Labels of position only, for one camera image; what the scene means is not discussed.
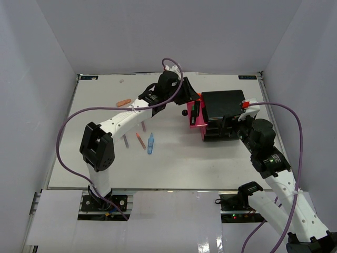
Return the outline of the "orange cap black marker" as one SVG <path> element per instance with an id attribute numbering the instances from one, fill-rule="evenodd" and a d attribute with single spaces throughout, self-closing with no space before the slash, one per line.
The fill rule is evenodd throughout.
<path id="1" fill-rule="evenodd" d="M 199 97 L 196 101 L 194 101 L 194 116 L 195 116 L 195 118 L 199 117 L 201 102 L 202 102 L 202 97 Z"/>

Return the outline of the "black drawer organizer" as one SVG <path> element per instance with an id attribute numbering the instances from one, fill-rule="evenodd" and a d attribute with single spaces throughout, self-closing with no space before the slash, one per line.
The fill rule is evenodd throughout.
<path id="1" fill-rule="evenodd" d="M 240 104 L 245 100 L 242 90 L 210 91 L 202 93 L 202 101 L 205 104 L 203 109 L 206 127 L 202 127 L 202 140 L 204 142 L 219 142 L 238 140 L 238 136 L 233 132 L 233 125 L 238 122 L 239 116 L 243 113 Z M 223 116 L 233 119 L 232 135 L 230 137 L 220 136 L 220 127 Z"/>

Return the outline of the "green cap black marker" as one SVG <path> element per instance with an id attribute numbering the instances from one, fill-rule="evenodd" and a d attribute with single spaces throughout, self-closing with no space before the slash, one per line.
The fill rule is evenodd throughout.
<path id="1" fill-rule="evenodd" d="M 191 107 L 190 125 L 195 125 L 195 106 Z"/>

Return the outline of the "pink top drawer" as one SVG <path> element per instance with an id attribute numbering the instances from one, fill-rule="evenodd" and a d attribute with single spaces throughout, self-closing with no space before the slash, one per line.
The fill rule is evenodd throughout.
<path id="1" fill-rule="evenodd" d="M 182 110 L 182 115 L 188 117 L 190 128 L 202 128 L 202 127 L 206 127 L 207 123 L 205 123 L 204 116 L 203 116 L 203 109 L 205 108 L 205 104 L 204 104 L 203 101 L 201 102 L 199 117 L 195 118 L 195 125 L 190 125 L 191 107 L 193 105 L 194 105 L 194 101 L 188 102 L 186 104 L 186 109 Z"/>

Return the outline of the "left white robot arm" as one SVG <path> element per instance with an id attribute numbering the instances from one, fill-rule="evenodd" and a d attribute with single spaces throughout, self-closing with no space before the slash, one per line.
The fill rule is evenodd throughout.
<path id="1" fill-rule="evenodd" d="M 167 66 L 158 81 L 149 85 L 126 111 L 99 124 L 87 124 L 80 153 L 89 169 L 93 204 L 99 210 L 106 210 L 111 205 L 108 168 L 115 159 L 114 142 L 137 124 L 164 110 L 166 105 L 163 102 L 182 105 L 199 98 L 188 78 L 182 78 L 176 66 Z"/>

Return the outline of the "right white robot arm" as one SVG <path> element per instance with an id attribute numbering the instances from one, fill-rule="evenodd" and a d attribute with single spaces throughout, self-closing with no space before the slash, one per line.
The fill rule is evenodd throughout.
<path id="1" fill-rule="evenodd" d="M 336 252 L 336 232 L 329 230 L 306 200 L 290 164 L 274 145 L 272 123 L 246 116 L 233 123 L 232 133 L 248 149 L 253 167 L 279 204 L 255 181 L 238 188 L 235 202 L 244 210 L 256 210 L 280 235 L 287 252 Z"/>

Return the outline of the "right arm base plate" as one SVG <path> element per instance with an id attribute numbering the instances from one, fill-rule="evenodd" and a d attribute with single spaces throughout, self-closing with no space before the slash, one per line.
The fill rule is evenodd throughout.
<path id="1" fill-rule="evenodd" d="M 238 194 L 220 194 L 214 201 L 215 204 L 220 206 L 223 212 L 232 213 L 253 213 L 255 209 L 246 204 Z"/>

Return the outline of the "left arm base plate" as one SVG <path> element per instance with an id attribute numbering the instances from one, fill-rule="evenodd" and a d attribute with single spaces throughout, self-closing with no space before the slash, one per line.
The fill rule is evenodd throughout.
<path id="1" fill-rule="evenodd" d="M 122 212 L 127 210 L 127 195 L 112 195 L 110 201 L 113 202 Z M 115 207 L 106 203 L 102 199 L 97 203 L 90 195 L 82 197 L 80 211 L 82 212 L 95 212 L 95 211 L 116 211 Z"/>

